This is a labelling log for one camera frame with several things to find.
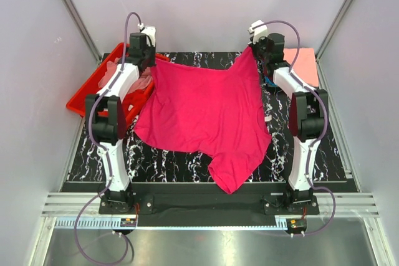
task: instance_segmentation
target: metal corner post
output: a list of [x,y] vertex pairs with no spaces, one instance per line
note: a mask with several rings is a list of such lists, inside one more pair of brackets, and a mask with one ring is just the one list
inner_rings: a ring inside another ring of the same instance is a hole
[[82,21],[82,18],[80,17],[79,13],[76,10],[76,7],[72,0],[62,0],[71,16],[71,18],[74,20],[80,34],[82,35],[83,39],[85,40],[87,46],[89,47],[91,53],[93,54],[94,58],[96,59],[97,63],[100,62],[101,59],[101,53],[99,52],[97,46],[94,44],[93,39],[91,38],[87,28],[85,27],[85,24]]
[[348,12],[352,3],[353,3],[353,0],[345,0],[344,3],[341,5],[341,8],[339,9],[338,14],[336,15],[333,23],[331,24],[329,31],[325,35],[324,40],[323,40],[322,44],[320,45],[320,48],[316,52],[317,60],[319,60],[321,58],[321,56],[323,55],[324,51],[326,50],[328,44],[331,41],[331,38],[334,36],[335,31],[337,30],[342,19]]

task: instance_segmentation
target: cable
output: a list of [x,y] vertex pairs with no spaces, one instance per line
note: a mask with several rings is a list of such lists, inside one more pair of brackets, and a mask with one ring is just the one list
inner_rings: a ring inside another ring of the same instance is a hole
[[[297,61],[297,58],[298,58],[298,55],[299,55],[299,50],[300,50],[300,37],[299,37],[299,32],[298,32],[298,30],[297,30],[291,23],[288,23],[288,22],[282,21],[282,20],[273,20],[273,21],[265,22],[265,23],[262,23],[262,24],[260,24],[260,25],[257,25],[257,26],[255,26],[255,27],[253,27],[253,29],[256,29],[256,28],[261,27],[261,26],[263,26],[263,25],[268,25],[268,24],[273,24],[273,23],[282,23],[282,24],[288,25],[289,27],[292,28],[292,30],[294,30],[295,35],[297,36],[297,52],[296,52],[296,54],[295,54],[294,59],[292,60],[291,66],[289,67],[289,75],[290,75],[301,87],[303,87],[304,89],[306,89],[308,92],[310,92],[310,93],[317,99],[317,101],[320,103],[320,106],[321,106],[321,108],[322,108],[322,110],[323,110],[323,114],[324,114],[324,125],[323,125],[323,130],[322,130],[320,136],[319,136],[315,141],[313,141],[313,142],[309,145],[309,149],[311,150],[311,149],[313,148],[313,146],[314,146],[318,141],[320,141],[320,140],[325,136],[325,133],[327,132],[327,127],[328,127],[328,123],[329,123],[329,121],[328,121],[327,109],[326,109],[326,107],[325,107],[325,105],[324,105],[324,102],[323,102],[322,99],[319,97],[319,95],[318,95],[312,88],[310,88],[307,84],[304,84],[304,83],[302,82],[301,79],[299,79],[298,77],[296,77],[295,72],[293,72],[293,71],[294,71],[294,70],[293,70],[293,67],[294,67],[294,64],[295,64],[296,61]],[[310,185],[310,187],[311,187],[312,189],[314,189],[314,190],[324,190],[324,191],[326,191],[327,193],[329,193],[329,194],[331,195],[331,198],[332,198],[332,212],[331,212],[330,218],[329,218],[328,221],[324,224],[324,226],[322,226],[322,227],[321,227],[320,229],[318,229],[318,230],[315,230],[314,232],[306,233],[306,235],[316,235],[316,234],[322,232],[323,230],[326,230],[326,228],[328,228],[328,226],[331,224],[331,222],[332,222],[332,220],[333,220],[333,218],[334,218],[334,216],[335,216],[335,210],[336,210],[336,208],[337,208],[337,203],[336,203],[336,201],[335,201],[335,196],[334,196],[333,192],[332,192],[329,188],[327,188],[327,187],[323,187],[323,186],[315,187],[315,186],[313,185],[312,180],[310,179],[309,168],[310,168],[310,156],[311,156],[311,154],[312,154],[311,151],[309,151],[308,154],[307,154],[307,158],[306,158],[306,169],[305,169],[306,180],[307,180],[307,182],[309,183],[309,185]]]
[[127,256],[127,252],[128,252],[128,245],[129,245],[129,240],[128,238],[123,235],[123,234],[119,234],[120,237],[122,237],[125,242],[126,242],[126,250],[125,253],[122,255],[122,257],[117,260],[116,262],[113,263],[102,263],[99,261],[96,261],[92,258],[90,258],[84,251],[84,249],[82,248],[82,246],[79,243],[79,238],[77,236],[77,224],[78,221],[80,219],[80,217],[82,216],[83,212],[86,210],[86,208],[98,197],[101,197],[101,195],[103,195],[108,188],[111,186],[112,183],[112,167],[111,167],[111,159],[109,156],[109,153],[107,151],[107,148],[102,146],[100,143],[96,142],[96,140],[94,139],[93,136],[93,128],[92,128],[92,122],[93,122],[93,117],[94,117],[94,113],[95,113],[95,109],[97,108],[97,106],[99,105],[101,99],[103,99],[103,97],[110,91],[110,89],[113,87],[113,85],[115,84],[115,82],[118,80],[119,76],[122,74],[124,68],[125,68],[125,59],[126,59],[126,47],[127,47],[127,30],[128,30],[128,24],[129,24],[129,19],[132,15],[135,15],[138,19],[139,25],[142,25],[142,20],[140,18],[140,16],[136,13],[136,12],[130,12],[127,15],[126,21],[125,21],[125,35],[123,37],[123,54],[122,54],[122,66],[120,67],[120,71],[118,72],[118,74],[116,74],[115,78],[112,80],[112,82],[110,83],[110,85],[108,86],[108,89],[106,89],[104,91],[104,93],[102,93],[94,102],[92,109],[90,110],[90,115],[89,115],[89,127],[88,127],[88,132],[89,132],[89,138],[91,140],[91,142],[93,143],[93,145],[97,146],[98,148],[102,149],[103,151],[105,151],[105,158],[107,159],[107,164],[108,164],[108,169],[109,169],[109,182],[107,183],[106,187],[99,192],[98,194],[96,194],[91,200],[89,200],[86,205],[83,206],[83,208],[80,210],[80,212],[78,213],[76,220],[75,220],[75,225],[74,225],[74,237],[75,237],[75,243],[77,248],[79,249],[79,252],[86,258],[86,260],[97,264],[97,265],[103,265],[103,266],[108,266],[108,265],[118,265],[120,262],[122,262],[124,260],[124,258]]

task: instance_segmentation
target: marble pattern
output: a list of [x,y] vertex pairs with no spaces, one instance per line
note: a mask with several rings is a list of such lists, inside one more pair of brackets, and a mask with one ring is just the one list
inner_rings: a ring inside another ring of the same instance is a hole
[[[167,53],[172,62],[210,69],[228,69],[240,52]],[[259,73],[262,66],[258,64]],[[281,90],[266,86],[262,76],[262,100],[272,143],[264,161],[248,178],[249,182],[287,179],[294,154],[294,140],[288,130],[290,99]],[[152,148],[133,132],[127,131],[123,152],[128,175],[135,182],[213,182],[208,171],[211,158],[206,154],[180,153]],[[98,149],[90,142],[85,128],[80,136],[68,181],[104,181],[105,173]],[[345,172],[333,133],[329,128],[315,162],[315,181],[342,181]]]

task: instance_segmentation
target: red plastic basket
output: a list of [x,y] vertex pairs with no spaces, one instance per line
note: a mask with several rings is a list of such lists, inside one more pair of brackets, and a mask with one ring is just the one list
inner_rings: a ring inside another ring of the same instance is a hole
[[[121,57],[123,53],[123,43],[120,43],[108,57],[100,64],[96,71],[87,79],[87,81],[81,86],[81,88],[75,93],[75,95],[68,101],[67,108],[73,112],[78,113],[80,116],[85,116],[85,98],[87,95],[97,93],[99,88],[99,82],[104,77],[107,71],[107,62],[115,61],[117,57]],[[156,54],[158,59],[169,61],[169,58],[161,54]],[[126,124],[130,125],[133,119],[138,115],[140,110],[143,108],[145,102],[150,98],[152,91],[154,90],[154,82],[150,83],[145,90],[137,90],[133,93],[129,93],[123,99],[122,107],[125,114]],[[107,116],[107,112],[100,112],[99,115]]]

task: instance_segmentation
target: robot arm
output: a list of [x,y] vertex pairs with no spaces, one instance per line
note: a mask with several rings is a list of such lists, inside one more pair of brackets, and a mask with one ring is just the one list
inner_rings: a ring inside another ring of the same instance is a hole
[[[128,56],[122,69],[121,60],[117,69],[103,89],[85,99],[86,128],[88,128],[89,113],[94,102],[104,93],[104,97],[96,107],[92,120],[92,132],[95,140],[105,147],[102,151],[102,161],[106,182],[112,181],[105,193],[107,202],[119,203],[122,207],[131,207],[133,193],[123,158],[122,142],[128,128],[122,110],[122,102],[129,88],[140,77],[147,67],[155,65],[155,27],[145,26],[140,32],[130,34]],[[99,112],[108,111],[108,116],[100,116]]]
[[320,136],[324,126],[324,114],[320,103],[305,87],[315,91],[328,107],[325,90],[317,90],[301,80],[284,60],[284,36],[268,34],[267,26],[256,21],[248,29],[252,35],[249,43],[255,58],[264,61],[264,75],[268,76],[291,99],[289,130],[294,137],[294,160],[288,179],[287,206],[310,202],[315,156],[320,141],[310,145]]

